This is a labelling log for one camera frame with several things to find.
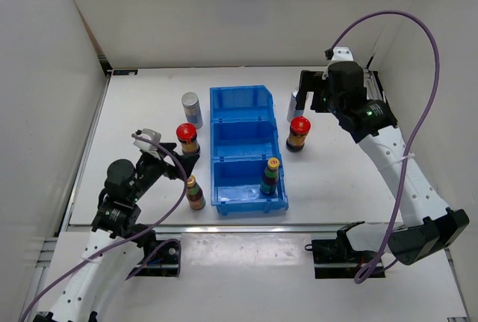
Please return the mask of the yellow-capped sauce bottle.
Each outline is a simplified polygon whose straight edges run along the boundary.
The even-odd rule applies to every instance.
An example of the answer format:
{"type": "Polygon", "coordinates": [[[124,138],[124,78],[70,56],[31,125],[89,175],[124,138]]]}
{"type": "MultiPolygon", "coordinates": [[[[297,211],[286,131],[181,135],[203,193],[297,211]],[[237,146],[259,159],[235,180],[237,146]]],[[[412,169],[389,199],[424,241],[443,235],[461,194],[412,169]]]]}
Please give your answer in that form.
{"type": "Polygon", "coordinates": [[[205,207],[205,198],[203,191],[196,181],[194,175],[191,175],[187,180],[187,201],[193,210],[201,210],[205,207]]]}

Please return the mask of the green-labelled sauce bottle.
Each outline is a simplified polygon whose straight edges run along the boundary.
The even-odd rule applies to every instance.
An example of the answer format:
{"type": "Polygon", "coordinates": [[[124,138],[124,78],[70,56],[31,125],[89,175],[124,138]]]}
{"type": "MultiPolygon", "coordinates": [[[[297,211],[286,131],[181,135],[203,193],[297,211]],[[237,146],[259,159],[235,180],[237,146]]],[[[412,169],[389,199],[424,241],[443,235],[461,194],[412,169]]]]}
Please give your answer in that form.
{"type": "Polygon", "coordinates": [[[280,161],[276,157],[272,157],[267,161],[264,169],[260,190],[264,195],[273,195],[276,192],[279,181],[280,161]]]}

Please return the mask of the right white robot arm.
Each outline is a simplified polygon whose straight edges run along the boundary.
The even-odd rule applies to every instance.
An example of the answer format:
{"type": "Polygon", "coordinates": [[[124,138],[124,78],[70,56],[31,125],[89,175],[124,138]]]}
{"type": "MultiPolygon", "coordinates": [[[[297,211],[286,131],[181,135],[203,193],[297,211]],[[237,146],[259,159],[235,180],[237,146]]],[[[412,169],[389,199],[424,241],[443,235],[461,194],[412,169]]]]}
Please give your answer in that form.
{"type": "Polygon", "coordinates": [[[428,182],[388,104],[368,97],[363,69],[354,61],[341,61],[324,72],[303,70],[297,108],[305,107],[309,93],[311,109],[331,113],[374,163],[396,200],[392,214],[403,221],[400,226],[351,223],[338,230],[329,251],[346,262],[363,252],[390,253],[410,265],[449,247],[469,217],[462,209],[453,210],[428,182]]]}

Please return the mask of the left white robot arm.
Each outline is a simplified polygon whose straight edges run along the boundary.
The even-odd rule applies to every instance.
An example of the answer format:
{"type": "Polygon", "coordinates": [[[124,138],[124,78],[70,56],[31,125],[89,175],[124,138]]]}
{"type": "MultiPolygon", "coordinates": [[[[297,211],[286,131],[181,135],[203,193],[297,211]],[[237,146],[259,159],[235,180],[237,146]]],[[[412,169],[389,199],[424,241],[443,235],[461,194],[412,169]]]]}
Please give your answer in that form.
{"type": "Polygon", "coordinates": [[[99,204],[80,262],[59,277],[66,280],[61,295],[36,321],[100,321],[120,285],[139,273],[160,248],[154,226],[137,222],[139,199],[165,176],[186,182],[198,154],[178,155],[175,143],[155,143],[136,137],[141,156],[112,162],[106,174],[99,204]]]}

